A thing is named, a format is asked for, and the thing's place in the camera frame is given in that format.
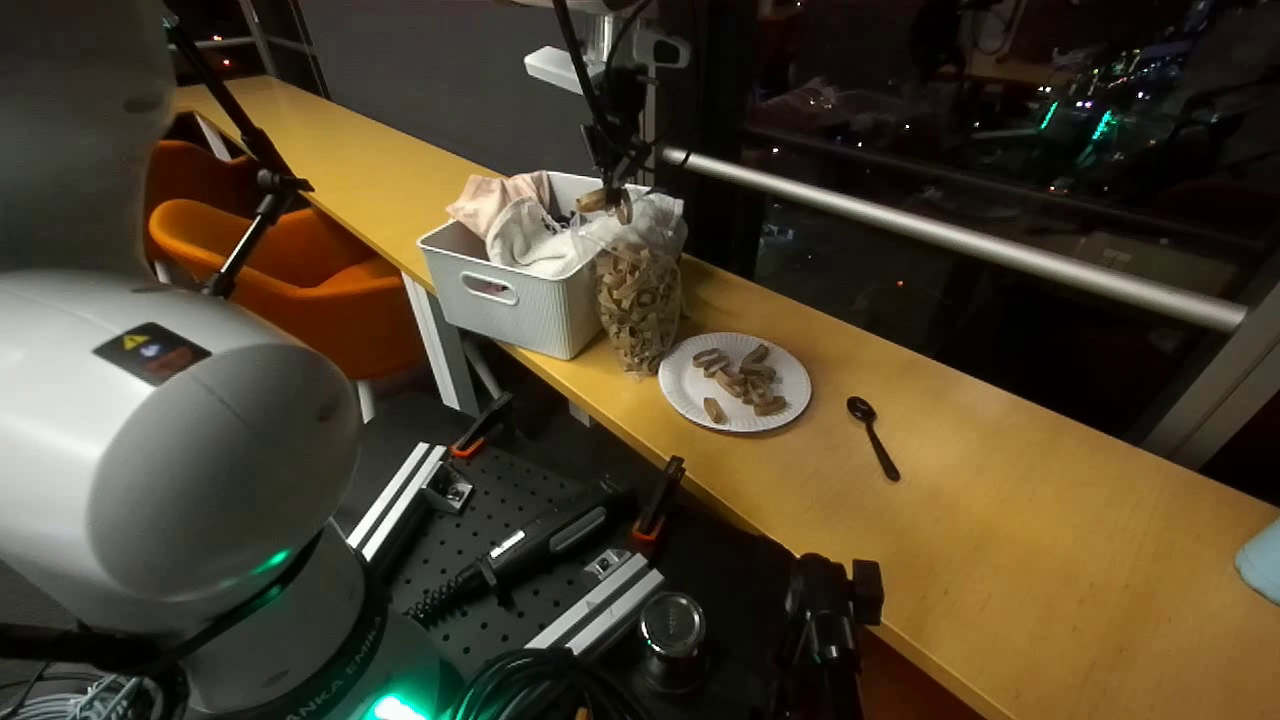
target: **chair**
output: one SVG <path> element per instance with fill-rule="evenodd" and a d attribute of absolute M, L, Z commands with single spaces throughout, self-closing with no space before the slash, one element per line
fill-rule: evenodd
<path fill-rule="evenodd" d="M 149 261 L 203 289 L 251 224 L 251 160 L 158 142 L 149 175 Z M 311 345 L 352 379 L 421 364 L 400 274 L 317 207 L 285 214 L 235 275 L 235 305 Z"/>

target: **white plate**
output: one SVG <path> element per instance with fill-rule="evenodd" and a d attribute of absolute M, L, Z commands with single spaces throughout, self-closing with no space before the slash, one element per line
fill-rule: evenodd
<path fill-rule="evenodd" d="M 716 433 L 771 433 L 791 426 L 808 399 L 811 399 L 811 379 L 802 373 L 802 364 L 767 345 L 767 364 L 777 368 L 777 394 L 787 399 L 785 412 L 777 416 L 756 416 L 751 403 L 729 397 L 716 379 L 702 376 L 702 368 L 692 364 L 697 353 L 702 350 L 721 350 L 732 357 L 732 364 L 740 364 L 756 345 L 767 345 L 758 336 L 742 336 L 742 333 L 708 333 L 708 336 L 687 336 L 660 368 L 657 368 L 657 384 L 669 397 L 669 403 L 687 416 L 692 426 L 716 430 Z M 702 397 L 716 397 L 716 403 L 724 408 L 724 426 L 716 426 L 702 412 Z"/>

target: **white robot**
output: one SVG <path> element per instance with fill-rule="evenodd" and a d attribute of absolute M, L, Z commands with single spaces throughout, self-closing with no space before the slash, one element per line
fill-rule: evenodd
<path fill-rule="evenodd" d="M 135 261 L 158 0 L 7 4 L 0 76 L 0 566 L 78 625 L 76 647 L 180 678 L 184 717 L 440 695 L 448 669 L 329 526 L 348 379 Z M 39 656 L 4 602 L 0 628 L 0 656 Z"/>

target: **wooden countertop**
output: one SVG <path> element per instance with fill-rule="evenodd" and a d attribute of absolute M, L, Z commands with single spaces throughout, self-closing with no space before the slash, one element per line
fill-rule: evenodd
<path fill-rule="evenodd" d="M 232 92 L 324 214 L 428 279 L 415 237 L 482 169 L 275 81 Z M 203 92 L 180 108 L 222 125 Z M 880 637 L 983 717 L 1280 713 L 1280 609 L 1230 566 L 1271 505 L 698 261 L 683 279 L 692 327 L 756 333 L 808 364 L 814 399 L 791 430 L 702 433 L 604 345 L 516 357 L 647 459 L 679 451 L 702 495 L 785 549 L 880 562 Z M 842 416 L 848 394 L 880 408 L 899 483 Z"/>

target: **spoon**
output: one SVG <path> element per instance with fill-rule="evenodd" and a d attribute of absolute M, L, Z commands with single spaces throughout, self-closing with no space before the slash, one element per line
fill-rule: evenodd
<path fill-rule="evenodd" d="M 876 449 L 880 474 L 885 474 L 886 482 L 899 482 L 886 449 L 885 449 L 880 438 L 876 438 L 876 408 L 873 408 L 865 397 L 848 397 L 848 416 L 869 430 L 869 442 L 873 442 L 873 449 Z"/>

